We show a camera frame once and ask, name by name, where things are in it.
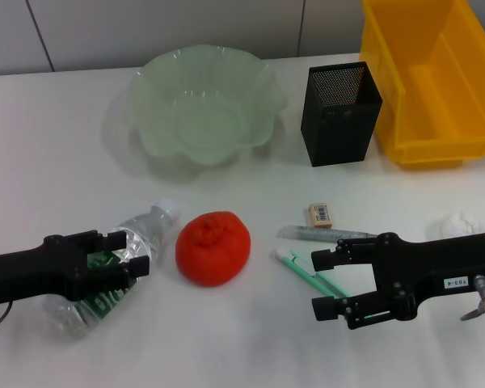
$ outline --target mesh container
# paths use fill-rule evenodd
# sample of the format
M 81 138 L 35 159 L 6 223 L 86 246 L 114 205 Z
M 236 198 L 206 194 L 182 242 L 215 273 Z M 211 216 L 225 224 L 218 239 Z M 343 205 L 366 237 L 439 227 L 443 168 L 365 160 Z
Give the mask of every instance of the mesh container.
M 302 117 L 311 165 L 362 161 L 381 105 L 365 62 L 311 68 Z

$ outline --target clear plastic bottle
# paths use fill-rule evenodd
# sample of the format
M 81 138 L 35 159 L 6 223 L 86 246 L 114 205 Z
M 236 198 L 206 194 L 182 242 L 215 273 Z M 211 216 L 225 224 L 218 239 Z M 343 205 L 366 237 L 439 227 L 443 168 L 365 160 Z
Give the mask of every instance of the clear plastic bottle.
M 148 213 L 122 222 L 112 230 L 126 232 L 125 249 L 88 255 L 88 267 L 115 265 L 143 255 L 148 255 L 151 261 L 156 260 L 164 234 L 178 219 L 179 210 L 172 201 L 159 201 Z M 48 295 L 43 307 L 52 329 L 58 334 L 82 337 L 97 326 L 135 283 L 127 289 L 100 293 L 79 302 L 70 302 L 59 295 Z

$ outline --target green glass bowl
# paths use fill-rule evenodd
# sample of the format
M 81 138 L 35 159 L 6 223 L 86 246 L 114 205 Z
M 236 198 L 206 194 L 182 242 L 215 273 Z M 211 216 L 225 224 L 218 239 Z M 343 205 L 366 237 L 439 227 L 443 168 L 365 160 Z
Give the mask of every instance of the green glass bowl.
M 287 100 L 275 73 L 233 48 L 197 45 L 156 57 L 134 77 L 129 119 L 148 154 L 212 166 L 272 135 Z

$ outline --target white table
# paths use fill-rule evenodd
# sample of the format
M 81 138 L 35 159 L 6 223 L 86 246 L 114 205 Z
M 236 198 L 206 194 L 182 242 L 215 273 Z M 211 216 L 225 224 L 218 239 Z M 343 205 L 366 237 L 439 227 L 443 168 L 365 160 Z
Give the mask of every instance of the white table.
M 140 156 L 124 118 L 135 69 L 0 77 L 0 253 L 47 234 L 107 232 L 158 198 L 183 221 L 214 210 L 238 214 L 251 258 L 229 284 L 185 281 L 172 248 L 85 340 L 65 344 L 41 325 L 41 298 L 15 302 L 0 326 L 0 387 L 471 387 L 485 385 L 485 317 L 458 318 L 474 294 L 426 301 L 419 317 L 356 331 L 318 323 L 319 296 L 269 252 L 287 244 L 307 259 L 327 245 L 284 241 L 303 208 L 326 201 L 340 229 L 435 236 L 460 210 L 485 225 L 485 159 L 451 171 L 406 172 L 370 144 L 364 162 L 312 168 L 300 134 L 309 67 L 357 55 L 270 61 L 289 97 L 269 146 L 209 170 Z M 368 267 L 332 274 L 352 294 L 373 289 Z M 0 314 L 5 306 L 0 306 Z

